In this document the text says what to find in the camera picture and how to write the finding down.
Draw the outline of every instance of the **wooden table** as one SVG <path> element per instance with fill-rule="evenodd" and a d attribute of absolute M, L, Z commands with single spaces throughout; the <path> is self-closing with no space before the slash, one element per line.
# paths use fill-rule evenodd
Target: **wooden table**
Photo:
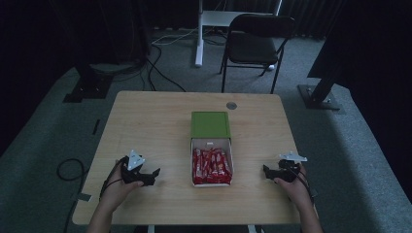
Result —
<path fill-rule="evenodd" d="M 236 104 L 235 110 L 226 107 Z M 231 186 L 193 187 L 190 170 L 192 111 L 227 111 L 233 153 Z M 138 188 L 114 213 L 113 224 L 299 223 L 286 193 L 267 180 L 262 165 L 277 167 L 280 153 L 295 151 L 277 95 L 122 91 L 118 94 L 88 172 L 73 221 L 88 224 L 101 185 L 115 164 L 135 149 L 142 173 L 161 168 L 154 186 Z"/>

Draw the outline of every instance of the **candy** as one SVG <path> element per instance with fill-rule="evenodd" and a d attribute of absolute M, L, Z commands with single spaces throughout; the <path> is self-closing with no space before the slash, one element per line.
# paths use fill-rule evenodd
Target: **candy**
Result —
<path fill-rule="evenodd" d="M 193 150 L 193 183 L 228 183 L 231 171 L 222 149 Z"/>

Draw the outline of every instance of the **table leg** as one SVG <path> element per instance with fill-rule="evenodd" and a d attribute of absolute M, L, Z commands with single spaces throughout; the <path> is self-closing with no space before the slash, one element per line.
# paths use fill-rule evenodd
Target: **table leg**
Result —
<path fill-rule="evenodd" d="M 249 233 L 264 233 L 263 228 L 261 225 L 248 225 Z"/>
<path fill-rule="evenodd" d="M 197 27 L 199 36 L 197 38 L 197 50 L 196 50 L 196 67 L 202 66 L 202 59 L 203 59 L 203 1 L 199 0 L 199 25 Z"/>
<path fill-rule="evenodd" d="M 148 226 L 148 233 L 155 233 L 155 226 L 154 225 L 149 225 Z"/>

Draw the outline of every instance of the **open box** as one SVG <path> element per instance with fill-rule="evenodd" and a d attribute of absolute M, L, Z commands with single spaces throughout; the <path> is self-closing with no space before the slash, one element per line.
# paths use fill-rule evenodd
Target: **open box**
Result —
<path fill-rule="evenodd" d="M 222 149 L 225 153 L 230 180 L 228 183 L 194 183 L 193 150 Z M 233 176 L 233 157 L 227 112 L 192 112 L 190 144 L 191 180 L 195 187 L 229 186 Z"/>

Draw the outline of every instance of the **white controller part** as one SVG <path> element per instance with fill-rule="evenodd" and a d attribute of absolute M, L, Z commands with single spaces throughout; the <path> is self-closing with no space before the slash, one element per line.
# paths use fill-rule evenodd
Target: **white controller part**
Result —
<path fill-rule="evenodd" d="M 299 162 L 307 162 L 308 159 L 306 157 L 302 157 L 299 154 L 295 154 L 292 151 L 288 154 L 279 154 L 279 157 L 282 159 L 290 160 L 290 161 L 299 161 Z"/>
<path fill-rule="evenodd" d="M 129 154 L 129 162 L 127 164 L 127 170 L 131 171 L 138 166 L 142 165 L 145 163 L 145 159 L 140 156 L 135 150 L 131 150 Z"/>

